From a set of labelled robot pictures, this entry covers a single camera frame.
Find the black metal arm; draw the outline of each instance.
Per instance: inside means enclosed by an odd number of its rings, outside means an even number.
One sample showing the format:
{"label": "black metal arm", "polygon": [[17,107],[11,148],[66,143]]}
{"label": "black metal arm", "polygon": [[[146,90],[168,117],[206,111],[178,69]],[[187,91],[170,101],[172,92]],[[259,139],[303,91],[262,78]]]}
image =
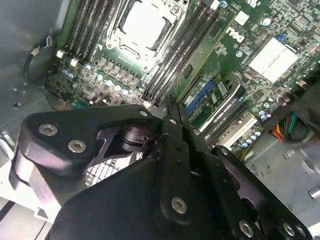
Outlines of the black metal arm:
{"label": "black metal arm", "polygon": [[[181,103],[170,97],[167,109],[164,119],[120,105],[24,120],[10,182],[55,219],[49,240],[312,239],[228,149],[207,147]],[[132,152],[143,159],[84,190],[89,166]]]}

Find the chipset heatsink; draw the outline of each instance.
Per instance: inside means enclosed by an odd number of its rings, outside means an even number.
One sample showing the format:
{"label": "chipset heatsink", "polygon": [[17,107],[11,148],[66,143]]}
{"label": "chipset heatsink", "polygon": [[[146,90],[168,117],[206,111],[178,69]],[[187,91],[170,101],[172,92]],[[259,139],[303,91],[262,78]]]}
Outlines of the chipset heatsink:
{"label": "chipset heatsink", "polygon": [[106,47],[130,52],[148,73],[183,24],[188,6],[187,0],[119,0],[108,26]]}
{"label": "chipset heatsink", "polygon": [[268,79],[276,82],[298,59],[289,48],[269,37],[249,60],[248,66]]}

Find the motherboard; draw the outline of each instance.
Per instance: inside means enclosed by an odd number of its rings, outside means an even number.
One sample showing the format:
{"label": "motherboard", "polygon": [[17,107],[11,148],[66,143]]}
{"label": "motherboard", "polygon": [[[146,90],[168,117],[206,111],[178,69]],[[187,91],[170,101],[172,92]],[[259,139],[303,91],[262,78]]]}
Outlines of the motherboard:
{"label": "motherboard", "polygon": [[45,89],[57,110],[169,94],[209,145],[234,152],[320,63],[318,0],[71,0]]}

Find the silver screw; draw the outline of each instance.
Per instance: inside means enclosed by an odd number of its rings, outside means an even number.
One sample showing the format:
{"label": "silver screw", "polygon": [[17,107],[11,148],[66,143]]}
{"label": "silver screw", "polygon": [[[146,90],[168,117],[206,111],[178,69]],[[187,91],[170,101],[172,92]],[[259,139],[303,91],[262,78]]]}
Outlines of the silver screw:
{"label": "silver screw", "polygon": [[221,152],[222,152],[224,155],[228,155],[228,151],[225,150],[224,148],[221,149]]}
{"label": "silver screw", "polygon": [[301,226],[299,226],[299,225],[295,225],[295,228],[298,230],[298,232],[304,237],[304,238],[306,238],[307,237],[307,234],[306,234],[306,232],[302,229],[302,227]]}
{"label": "silver screw", "polygon": [[170,122],[172,122],[173,124],[177,124],[177,122],[175,120],[173,120],[172,118],[170,118]]}
{"label": "silver screw", "polygon": [[295,231],[294,229],[288,224],[288,223],[284,223],[283,224],[284,230],[292,237],[295,236]]}
{"label": "silver screw", "polygon": [[241,58],[242,56],[243,56],[243,52],[242,51],[237,51],[236,53],[235,53],[235,56],[237,57],[237,58]]}
{"label": "silver screw", "polygon": [[68,148],[71,152],[75,154],[83,153],[87,147],[83,141],[80,140],[72,140],[68,143]]}
{"label": "silver screw", "polygon": [[176,5],[174,5],[174,6],[171,8],[171,12],[172,12],[173,14],[179,13],[179,10],[180,10],[180,8],[179,8],[178,6],[176,6]]}
{"label": "silver screw", "polygon": [[200,135],[200,132],[199,132],[197,129],[193,129],[192,131],[193,131],[193,133],[194,133],[195,135],[197,135],[197,136]]}
{"label": "silver screw", "polygon": [[41,124],[38,129],[41,134],[46,136],[54,136],[58,133],[58,128],[49,123]]}
{"label": "silver screw", "polygon": [[144,117],[148,116],[148,113],[146,113],[145,111],[140,111],[140,114]]}
{"label": "silver screw", "polygon": [[254,236],[254,230],[252,227],[247,223],[245,220],[241,220],[239,222],[239,227],[241,229],[241,232],[243,232],[248,238],[253,238]]}
{"label": "silver screw", "polygon": [[178,196],[172,198],[171,205],[178,214],[185,214],[187,212],[187,204]]}

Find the green wire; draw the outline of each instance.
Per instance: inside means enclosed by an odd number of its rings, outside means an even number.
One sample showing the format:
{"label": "green wire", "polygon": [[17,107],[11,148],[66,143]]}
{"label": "green wire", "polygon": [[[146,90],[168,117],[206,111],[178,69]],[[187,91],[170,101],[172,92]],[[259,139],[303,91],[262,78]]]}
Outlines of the green wire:
{"label": "green wire", "polygon": [[294,113],[292,114],[292,120],[291,120],[291,124],[290,124],[289,131],[288,131],[289,134],[292,133],[292,131],[293,131],[295,125],[296,125],[297,118],[298,118],[298,116],[297,116],[297,114],[294,112]]}

